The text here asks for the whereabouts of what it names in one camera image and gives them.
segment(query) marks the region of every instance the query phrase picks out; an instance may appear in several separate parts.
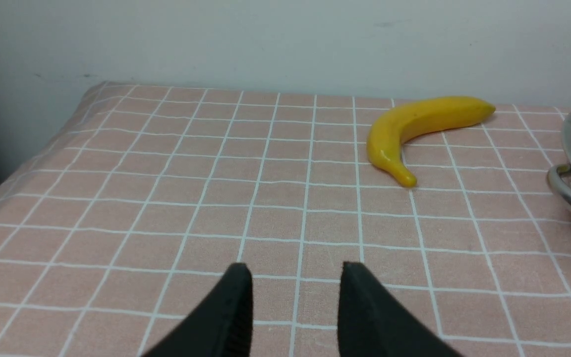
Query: white wall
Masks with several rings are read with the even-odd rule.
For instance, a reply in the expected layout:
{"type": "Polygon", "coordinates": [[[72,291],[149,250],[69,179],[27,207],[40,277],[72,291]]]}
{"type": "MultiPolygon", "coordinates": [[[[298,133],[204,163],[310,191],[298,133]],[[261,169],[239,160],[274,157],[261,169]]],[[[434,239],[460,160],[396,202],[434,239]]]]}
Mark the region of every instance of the white wall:
{"type": "Polygon", "coordinates": [[[0,0],[0,180],[104,79],[571,106],[571,1],[0,0]]]}

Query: yellow banana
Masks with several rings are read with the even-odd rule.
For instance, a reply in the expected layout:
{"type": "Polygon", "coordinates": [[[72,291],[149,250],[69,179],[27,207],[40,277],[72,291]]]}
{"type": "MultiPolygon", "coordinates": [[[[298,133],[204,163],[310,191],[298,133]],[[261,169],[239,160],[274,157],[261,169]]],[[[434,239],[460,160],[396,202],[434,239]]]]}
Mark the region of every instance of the yellow banana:
{"type": "Polygon", "coordinates": [[[495,106],[474,97],[438,97],[410,102],[383,113],[367,137],[367,155],[375,167],[389,172],[400,185],[414,187],[417,179],[400,158],[407,141],[433,131],[479,124],[495,106]]]}

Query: pot handle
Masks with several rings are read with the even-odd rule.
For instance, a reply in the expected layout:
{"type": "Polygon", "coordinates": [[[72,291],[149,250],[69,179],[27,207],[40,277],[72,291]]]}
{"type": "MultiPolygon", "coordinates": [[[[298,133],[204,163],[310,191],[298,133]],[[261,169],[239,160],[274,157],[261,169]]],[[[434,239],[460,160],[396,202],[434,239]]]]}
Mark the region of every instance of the pot handle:
{"type": "Polygon", "coordinates": [[[571,210],[571,187],[563,181],[563,178],[570,176],[570,164],[555,165],[548,170],[548,174],[546,175],[548,186],[567,203],[569,210],[571,210]]]}

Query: white grid line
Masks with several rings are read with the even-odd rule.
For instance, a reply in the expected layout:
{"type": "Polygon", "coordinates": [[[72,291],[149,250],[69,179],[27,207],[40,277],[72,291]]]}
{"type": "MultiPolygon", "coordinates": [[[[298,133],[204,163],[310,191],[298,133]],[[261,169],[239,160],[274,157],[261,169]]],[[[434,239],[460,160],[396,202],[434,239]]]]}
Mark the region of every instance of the white grid line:
{"type": "MultiPolygon", "coordinates": [[[[406,163],[404,152],[402,153],[402,162],[406,163]]],[[[424,265],[424,273],[426,274],[426,285],[428,286],[429,298],[431,299],[431,308],[433,309],[433,316],[435,317],[435,328],[436,333],[442,335],[444,331],[442,330],[442,319],[440,318],[440,309],[438,307],[438,301],[435,299],[435,290],[433,288],[433,278],[431,278],[431,270],[429,269],[429,260],[426,257],[426,247],[424,246],[424,235],[422,235],[422,227],[420,226],[420,220],[417,214],[417,207],[415,205],[414,192],[415,189],[410,189],[408,191],[408,198],[411,202],[411,212],[413,213],[415,230],[417,232],[417,239],[420,245],[420,253],[422,255],[422,264],[424,265]]]]}
{"type": "MultiPolygon", "coordinates": [[[[169,93],[171,92],[171,88],[168,89],[166,95],[169,95],[169,93]]],[[[147,125],[148,122],[151,121],[151,118],[153,117],[153,115],[149,116],[149,119],[147,119],[147,122],[145,123],[145,125],[147,125]]],[[[129,149],[127,149],[125,151],[125,153],[123,154],[122,158],[120,159],[120,161],[118,162],[118,164],[116,165],[116,168],[118,168],[121,164],[122,161],[127,157],[127,154],[129,153],[129,151],[131,151],[131,149],[133,148],[134,145],[136,145],[136,142],[138,142],[138,138],[140,138],[140,134],[138,134],[138,136],[136,136],[136,138],[133,140],[133,142],[131,143],[129,149]]],[[[105,181],[103,183],[103,185],[100,187],[100,189],[98,189],[98,192],[95,196],[95,199],[98,198],[98,196],[100,196],[100,192],[102,192],[102,190],[104,189],[105,185],[107,185],[107,183],[109,182],[109,179],[111,177],[112,174],[108,174],[107,177],[105,178],[105,181]]],[[[149,197],[153,194],[154,189],[151,190],[149,197]]],[[[75,227],[79,226],[79,224],[82,222],[82,220],[84,219],[84,217],[89,213],[89,209],[91,208],[91,206],[93,205],[93,201],[91,203],[89,203],[89,206],[86,208],[86,212],[84,212],[81,215],[81,219],[79,219],[78,222],[76,222],[75,227]]],[[[136,224],[138,223],[138,221],[140,220],[140,217],[142,216],[142,213],[144,212],[145,208],[147,207],[147,202],[145,201],[145,203],[142,205],[142,207],[140,208],[140,212],[138,212],[138,215],[136,215],[136,219],[134,219],[133,224],[131,224],[131,228],[129,229],[130,231],[133,230],[136,226],[136,224]]],[[[118,259],[118,256],[120,255],[120,251],[122,250],[122,248],[125,246],[125,244],[127,243],[127,240],[129,239],[129,237],[131,236],[131,233],[127,233],[125,235],[125,237],[122,238],[122,241],[120,242],[120,246],[118,246],[118,249],[116,250],[116,252],[114,253],[114,256],[110,262],[110,266],[113,266],[116,262],[116,260],[118,259]]],[[[62,248],[65,246],[68,238],[65,240],[65,242],[63,242],[62,246],[59,248],[59,250],[57,250],[57,252],[55,253],[54,257],[52,258],[52,262],[56,259],[56,257],[58,256],[58,254],[62,251],[62,248]]],[[[76,319],[74,326],[72,327],[72,330],[70,330],[70,333],[67,336],[67,339],[65,341],[65,344],[63,344],[63,347],[61,348],[61,351],[59,352],[59,357],[63,357],[65,355],[65,353],[67,352],[68,348],[70,347],[70,343],[72,343],[73,337],[76,334],[76,331],[79,327],[79,325],[81,324],[81,321],[83,320],[83,318],[85,317],[85,313],[87,311],[87,309],[89,309],[91,307],[92,302],[95,300],[96,296],[98,295],[99,291],[102,289],[103,285],[105,284],[105,282],[107,281],[107,277],[109,276],[109,273],[111,272],[111,269],[107,269],[104,274],[102,279],[100,280],[100,282],[98,283],[94,293],[92,294],[92,296],[89,298],[88,302],[85,305],[85,308],[83,310],[81,310],[81,313],[79,314],[78,318],[76,319]]]]}
{"type": "Polygon", "coordinates": [[[257,192],[259,191],[259,186],[261,183],[261,176],[263,175],[263,164],[266,161],[266,156],[268,154],[268,145],[270,145],[270,136],[272,136],[272,128],[274,126],[273,124],[275,123],[275,117],[277,115],[277,108],[279,108],[279,106],[278,106],[279,97],[281,97],[281,94],[277,94],[277,105],[275,105],[274,110],[272,110],[272,120],[270,120],[270,127],[268,128],[268,136],[266,138],[266,142],[265,142],[264,147],[263,147],[263,155],[261,156],[261,162],[259,164],[259,170],[257,172],[257,180],[255,182],[254,189],[252,191],[252,197],[250,199],[248,212],[246,213],[246,219],[245,219],[245,224],[244,224],[244,232],[242,233],[242,239],[241,239],[241,242],[239,243],[239,251],[237,253],[237,260],[236,260],[237,262],[240,262],[242,260],[242,255],[244,254],[245,237],[247,236],[248,229],[250,228],[252,208],[254,207],[254,201],[257,198],[257,192]]]}
{"type": "MultiPolygon", "coordinates": [[[[88,141],[86,141],[86,144],[89,142],[89,140],[91,140],[91,138],[93,138],[93,136],[90,136],[88,141]]],[[[77,156],[80,156],[82,153],[82,150],[79,151],[77,153],[77,156]]],[[[41,203],[43,201],[43,199],[45,199],[45,196],[48,195],[48,193],[54,189],[54,187],[56,187],[56,185],[59,183],[59,180],[63,177],[63,175],[65,174],[65,171],[63,171],[63,174],[59,175],[59,177],[57,178],[57,180],[54,182],[54,184],[50,187],[50,189],[48,189],[45,192],[44,197],[41,197],[36,205],[32,208],[32,210],[30,210],[30,212],[25,216],[25,218],[23,219],[22,225],[25,224],[25,222],[28,221],[28,219],[30,219],[30,217],[32,216],[32,214],[34,214],[34,211],[36,210],[36,208],[38,208],[39,203],[41,203]]],[[[109,175],[107,176],[105,183],[107,183],[107,181],[109,181],[109,175]]],[[[78,221],[77,221],[77,225],[75,227],[78,226],[78,224],[80,222],[82,222],[83,218],[85,217],[85,213],[87,213],[89,211],[89,208],[91,208],[92,203],[90,202],[88,204],[88,206],[86,207],[85,212],[81,215],[81,217],[79,217],[78,221]]],[[[9,242],[9,240],[14,236],[15,233],[17,233],[19,231],[19,228],[16,228],[12,233],[10,233],[9,237],[6,239],[5,242],[3,242],[0,246],[0,252],[2,251],[2,249],[6,246],[7,242],[9,242]]],[[[72,236],[73,231],[71,231],[67,237],[65,238],[65,240],[62,242],[61,247],[59,247],[59,250],[57,250],[56,253],[54,253],[54,255],[52,256],[52,259],[50,260],[50,262],[54,262],[55,258],[57,257],[57,254],[59,253],[59,251],[67,244],[69,238],[72,236]]],[[[36,282],[34,282],[34,285],[32,285],[32,287],[30,288],[30,290],[28,291],[28,293],[25,295],[25,297],[23,298],[22,303],[26,303],[27,300],[30,298],[30,296],[32,295],[32,293],[34,293],[34,290],[39,286],[39,283],[41,282],[41,280],[45,277],[45,275],[48,273],[48,269],[49,267],[46,266],[45,269],[43,269],[43,271],[41,272],[41,275],[39,275],[39,277],[37,278],[36,282]]],[[[8,319],[8,321],[6,322],[6,325],[4,325],[4,327],[2,328],[2,330],[0,331],[0,339],[2,339],[2,337],[6,334],[6,331],[9,329],[9,327],[12,325],[13,320],[16,318],[16,316],[19,314],[19,309],[15,310],[14,313],[12,314],[12,316],[10,316],[10,318],[8,319]]]]}
{"type": "Polygon", "coordinates": [[[358,253],[360,254],[360,262],[365,262],[365,248],[363,247],[363,216],[362,216],[362,209],[360,204],[360,165],[358,164],[358,144],[356,143],[356,99],[354,97],[351,98],[351,105],[352,105],[352,116],[353,116],[353,126],[354,126],[354,165],[356,169],[356,211],[358,212],[358,253]]]}
{"type": "MultiPolygon", "coordinates": [[[[517,115],[519,116],[519,119],[523,123],[523,126],[525,126],[525,128],[528,129],[530,136],[532,136],[532,139],[535,141],[537,146],[541,147],[541,144],[539,144],[539,140],[537,140],[537,138],[534,135],[532,135],[532,131],[530,131],[530,128],[528,128],[528,124],[525,122],[525,120],[521,116],[521,113],[519,112],[519,109],[517,109],[517,106],[514,106],[514,110],[517,111],[517,115]]],[[[504,161],[502,160],[501,156],[499,156],[498,152],[497,152],[497,156],[499,158],[499,161],[501,161],[501,163],[503,165],[504,161]]],[[[548,161],[549,165],[552,165],[552,161],[550,160],[550,158],[548,158],[548,155],[545,152],[543,152],[543,156],[548,161]]],[[[510,174],[508,174],[508,172],[506,172],[506,175],[508,176],[508,178],[510,179],[511,182],[514,182],[514,181],[512,181],[512,177],[510,177],[510,174]]],[[[555,254],[552,252],[552,249],[550,248],[550,246],[548,244],[548,240],[546,239],[545,233],[543,232],[543,230],[541,229],[541,227],[539,226],[537,221],[534,219],[535,217],[533,216],[532,212],[530,211],[530,208],[528,208],[528,205],[526,204],[525,199],[523,199],[523,197],[521,196],[520,193],[517,193],[517,197],[519,198],[521,205],[523,205],[523,207],[525,208],[526,214],[531,219],[533,219],[532,223],[533,223],[535,229],[537,230],[537,232],[539,233],[541,240],[543,241],[543,245],[545,246],[546,251],[549,254],[549,257],[552,260],[552,264],[554,265],[555,269],[557,270],[557,273],[559,274],[559,276],[561,278],[561,282],[563,283],[565,290],[567,290],[567,292],[569,294],[571,294],[571,287],[570,287],[569,283],[567,282],[567,279],[565,278],[565,275],[563,273],[563,270],[561,269],[561,266],[558,264],[558,261],[557,261],[557,258],[555,257],[555,254]]]]}
{"type": "MultiPolygon", "coordinates": [[[[444,144],[447,144],[446,135],[444,135],[443,131],[442,131],[442,139],[444,140],[444,144]]],[[[453,167],[455,167],[455,158],[453,157],[453,153],[451,152],[450,147],[447,147],[447,151],[449,152],[449,156],[451,157],[451,163],[453,163],[453,167]]],[[[477,236],[478,236],[479,241],[480,241],[480,246],[482,247],[483,253],[485,253],[486,262],[487,262],[488,267],[490,269],[490,274],[492,276],[492,279],[494,280],[495,288],[498,292],[499,300],[501,301],[501,306],[504,310],[504,313],[506,314],[506,319],[508,321],[508,327],[510,328],[510,332],[512,333],[514,341],[517,345],[517,350],[519,350],[519,355],[521,357],[525,357],[525,353],[523,352],[523,348],[521,347],[521,342],[519,341],[519,334],[517,334],[517,330],[514,326],[513,317],[510,314],[510,308],[508,307],[508,303],[506,302],[506,298],[504,297],[504,295],[502,293],[501,284],[499,283],[499,278],[497,276],[497,273],[495,272],[495,268],[492,266],[492,259],[490,258],[490,255],[487,253],[488,250],[486,249],[486,244],[483,240],[482,230],[480,229],[480,226],[479,226],[477,220],[475,219],[473,207],[471,206],[471,201],[468,199],[468,194],[464,190],[464,182],[462,181],[462,176],[460,176],[459,171],[457,169],[454,169],[454,170],[455,170],[455,174],[457,176],[457,180],[459,181],[459,185],[462,188],[462,194],[464,195],[464,200],[466,201],[466,207],[468,209],[469,215],[471,216],[471,220],[473,221],[475,231],[477,232],[477,236]]]]}
{"type": "Polygon", "coordinates": [[[310,151],[308,152],[308,169],[305,178],[305,195],[303,197],[303,218],[301,219],[301,236],[299,237],[299,254],[296,265],[296,282],[294,284],[294,306],[292,308],[292,328],[290,329],[290,349],[289,357],[294,357],[294,348],[296,343],[296,324],[299,314],[299,295],[301,294],[301,271],[303,270],[303,249],[305,241],[305,229],[308,215],[308,192],[310,192],[310,172],[312,169],[312,140],[314,140],[314,128],[317,119],[317,96],[314,96],[314,107],[312,109],[312,124],[310,129],[310,151]]]}
{"type": "MultiPolygon", "coordinates": [[[[204,98],[206,97],[206,93],[208,93],[208,90],[204,91],[204,93],[202,94],[201,100],[204,100],[204,98]]],[[[197,111],[199,110],[200,106],[201,106],[201,104],[198,104],[197,108],[195,108],[195,111],[193,112],[193,117],[195,117],[195,115],[197,115],[197,111]]],[[[231,120],[230,123],[228,124],[228,128],[226,130],[227,135],[228,135],[228,132],[230,131],[230,128],[232,127],[232,124],[233,124],[233,121],[231,120]]],[[[224,149],[225,142],[226,142],[226,139],[222,140],[218,154],[222,153],[222,150],[224,149]]],[[[180,142],[177,143],[176,150],[178,147],[180,147],[180,145],[181,145],[181,140],[180,140],[180,142]]],[[[171,162],[171,157],[172,156],[170,156],[169,161],[167,162],[167,166],[171,162]]],[[[213,176],[213,172],[215,172],[215,167],[217,165],[218,160],[219,160],[219,158],[215,158],[215,160],[214,160],[215,162],[213,162],[213,167],[211,168],[211,172],[210,172],[208,178],[206,178],[206,181],[204,182],[204,187],[202,188],[202,194],[200,195],[200,199],[197,203],[197,206],[195,207],[195,210],[193,210],[193,215],[191,216],[191,221],[188,223],[188,227],[186,228],[186,232],[189,232],[190,228],[192,228],[193,224],[195,223],[195,219],[197,218],[197,214],[200,210],[200,205],[202,204],[202,201],[204,201],[204,196],[206,196],[206,190],[208,190],[208,183],[210,181],[210,178],[213,176]]],[[[184,251],[184,247],[186,246],[187,238],[188,238],[188,233],[185,233],[182,237],[182,242],[179,246],[179,249],[177,250],[175,259],[173,260],[172,267],[176,267],[177,263],[181,259],[182,253],[184,251]]],[[[147,330],[145,331],[145,334],[142,337],[142,341],[140,342],[140,347],[138,348],[138,355],[141,355],[143,353],[143,350],[145,349],[145,346],[147,344],[147,340],[149,339],[149,335],[151,333],[151,329],[153,328],[154,322],[156,321],[156,314],[159,314],[160,307],[162,306],[163,300],[165,298],[167,289],[169,288],[169,285],[171,284],[172,278],[173,278],[173,274],[169,272],[167,275],[167,278],[165,280],[165,284],[163,285],[163,288],[160,291],[160,295],[158,296],[158,299],[156,301],[156,306],[154,307],[154,315],[149,319],[149,325],[147,325],[147,330]]]]}
{"type": "MultiPolygon", "coordinates": [[[[104,232],[104,233],[114,233],[120,235],[126,235],[127,232],[116,232],[116,231],[107,231],[102,229],[78,229],[75,232],[81,231],[97,231],[97,232],[104,232]]],[[[152,237],[160,236],[160,237],[183,237],[185,233],[146,233],[146,232],[138,232],[133,231],[133,235],[148,235],[152,237]]],[[[227,236],[227,235],[197,235],[197,234],[189,234],[189,237],[196,237],[196,238],[223,238],[223,239],[245,239],[245,240],[252,240],[252,241],[274,241],[274,242],[299,242],[298,239],[283,239],[283,238],[267,238],[267,237],[240,237],[240,236],[227,236]]],[[[359,247],[361,244],[359,242],[328,242],[328,241],[310,241],[305,240],[304,244],[314,244],[314,245],[324,245],[324,246],[354,246],[359,247]]],[[[460,249],[445,249],[445,248],[421,248],[419,246],[392,246],[392,245],[382,245],[382,244],[372,244],[372,243],[363,243],[363,247],[368,248],[382,248],[382,249],[390,249],[390,250],[406,250],[406,251],[434,251],[439,253],[459,253],[459,254],[469,254],[469,255],[485,255],[483,251],[473,251],[473,250],[460,250],[460,249]]],[[[496,250],[496,251],[489,251],[488,254],[490,255],[543,255],[549,256],[550,253],[546,251],[508,251],[508,250],[496,250]]],[[[571,254],[568,253],[553,253],[555,256],[558,257],[568,257],[571,258],[571,254]]],[[[0,258],[0,262],[9,262],[15,264],[35,264],[35,265],[45,265],[45,262],[29,262],[25,260],[18,260],[18,259],[3,259],[0,258]]],[[[56,265],[71,265],[71,266],[81,266],[81,267],[96,267],[96,266],[87,266],[81,264],[70,264],[66,262],[59,262],[56,265]]]]}
{"type": "MultiPolygon", "coordinates": [[[[0,302],[0,307],[6,307],[11,309],[35,309],[35,310],[56,310],[64,312],[77,312],[81,311],[82,307],[59,307],[59,306],[44,306],[44,305],[21,305],[16,303],[3,303],[0,302]]],[[[137,311],[137,310],[124,310],[124,309],[109,309],[102,307],[91,307],[89,311],[94,312],[104,312],[109,314],[127,314],[132,316],[144,316],[149,318],[158,319],[177,319],[182,320],[186,318],[186,315],[171,315],[171,314],[158,314],[154,315],[150,312],[137,311]]],[[[265,325],[265,326],[293,326],[295,328],[303,328],[307,330],[336,330],[335,325],[311,325],[311,324],[301,324],[292,323],[292,321],[280,321],[280,320],[254,320],[253,325],[265,325]]],[[[443,334],[440,336],[444,340],[458,340],[458,341],[474,341],[474,342],[485,342],[485,343],[499,343],[499,344],[516,344],[513,339],[499,339],[493,337],[472,337],[472,336],[456,336],[443,334]]],[[[553,343],[548,341],[535,341],[535,340],[525,340],[520,341],[521,345],[524,346],[545,346],[545,347],[556,347],[556,348],[570,348],[571,343],[553,343]]]]}
{"type": "MultiPolygon", "coordinates": [[[[207,90],[207,88],[194,88],[195,90],[207,90]]],[[[138,99],[138,100],[145,100],[145,101],[150,101],[150,102],[160,102],[159,99],[150,99],[150,98],[138,98],[138,97],[129,97],[129,96],[125,96],[125,95],[116,95],[113,97],[107,97],[107,98],[103,98],[101,100],[98,100],[96,103],[102,103],[111,99],[117,99],[117,98],[128,98],[128,99],[138,99]]],[[[165,102],[168,103],[186,103],[186,104],[195,104],[195,103],[199,103],[199,102],[195,102],[195,101],[191,101],[191,100],[165,100],[165,102]]],[[[202,102],[203,104],[225,104],[228,106],[234,106],[234,103],[221,103],[221,102],[202,102]]],[[[312,109],[311,106],[291,106],[291,105],[285,105],[285,104],[279,104],[279,102],[277,102],[277,104],[281,107],[286,107],[286,108],[308,108],[308,109],[312,109]]],[[[249,104],[249,103],[240,103],[241,106],[252,106],[252,107],[273,107],[274,104],[249,104]]],[[[345,107],[317,107],[318,109],[349,109],[349,106],[345,106],[345,107]]],[[[389,110],[389,108],[371,108],[371,107],[356,107],[357,109],[363,109],[363,110],[372,110],[372,111],[387,111],[389,110]]],[[[495,111],[495,113],[508,113],[508,114],[514,114],[516,113],[515,111],[495,111]]],[[[555,115],[556,113],[554,112],[521,112],[523,114],[531,114],[531,115],[555,115]]]]}
{"type": "MultiPolygon", "coordinates": [[[[174,117],[168,117],[168,119],[191,119],[191,118],[174,118],[174,117]]],[[[206,119],[206,118],[193,118],[194,120],[204,120],[204,121],[221,121],[221,122],[229,122],[231,121],[231,119],[206,119]]],[[[263,123],[267,123],[267,122],[271,122],[271,120],[249,120],[249,119],[234,119],[235,122],[263,122],[263,123]]],[[[310,124],[309,121],[300,121],[300,120],[274,120],[274,122],[288,122],[288,123],[294,123],[294,124],[310,124]]],[[[371,124],[349,124],[349,123],[340,123],[340,122],[318,122],[316,123],[316,125],[319,126],[356,126],[356,128],[358,127],[362,127],[362,128],[369,128],[371,126],[371,124]]],[[[480,128],[467,128],[467,129],[474,129],[474,130],[480,130],[480,128]]],[[[136,130],[131,130],[131,129],[123,129],[123,128],[104,128],[104,127],[98,127],[98,128],[88,128],[88,129],[81,129],[81,130],[71,130],[66,132],[67,134],[82,134],[82,133],[89,133],[89,132],[93,132],[93,131],[120,131],[123,133],[140,133],[140,131],[136,131],[136,130]]],[[[488,129],[489,131],[525,131],[528,132],[526,129],[488,129]]],[[[560,131],[557,130],[540,130],[540,129],[536,129],[533,130],[533,132],[549,132],[549,133],[560,133],[560,131]]],[[[143,133],[145,135],[149,135],[149,136],[187,136],[190,138],[222,138],[222,136],[219,135],[197,135],[197,134],[188,134],[188,133],[184,133],[184,134],[179,134],[179,133],[154,133],[154,132],[149,132],[149,131],[143,131],[143,133]]],[[[265,140],[266,138],[263,137],[254,137],[254,136],[230,136],[229,138],[231,139],[237,139],[237,140],[265,140]]],[[[275,141],[298,141],[298,142],[308,142],[307,139],[288,139],[288,138],[271,138],[272,140],[275,141]]],[[[353,144],[354,142],[358,143],[358,144],[365,144],[365,141],[358,141],[357,138],[354,139],[354,141],[350,140],[350,141],[341,141],[341,140],[320,140],[320,139],[313,139],[311,142],[335,142],[335,143],[339,143],[339,144],[353,144]]],[[[444,144],[419,144],[419,143],[406,143],[406,146],[412,146],[412,147],[444,147],[444,144]]],[[[449,147],[465,147],[468,149],[492,149],[492,146],[487,146],[487,145],[459,145],[459,144],[449,144],[449,147]]],[[[526,146],[496,146],[496,148],[498,149],[519,149],[519,150],[530,150],[530,151],[562,151],[562,149],[552,149],[552,148],[544,148],[544,147],[526,147],[526,146]]],[[[152,154],[160,154],[163,155],[163,153],[160,152],[152,152],[152,154]]]]}

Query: checkered tablecloth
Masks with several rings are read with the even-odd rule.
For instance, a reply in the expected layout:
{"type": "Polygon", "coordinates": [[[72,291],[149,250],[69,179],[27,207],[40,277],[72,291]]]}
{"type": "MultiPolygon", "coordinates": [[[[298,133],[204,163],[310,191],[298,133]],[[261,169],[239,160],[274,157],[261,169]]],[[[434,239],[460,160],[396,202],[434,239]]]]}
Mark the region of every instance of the checkered tablecloth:
{"type": "Polygon", "coordinates": [[[102,83],[0,186],[0,355],[136,356],[227,266],[254,357],[336,357],[344,260],[468,356],[571,356],[571,216],[544,176],[565,109],[498,106],[374,169],[401,100],[102,83]]]}

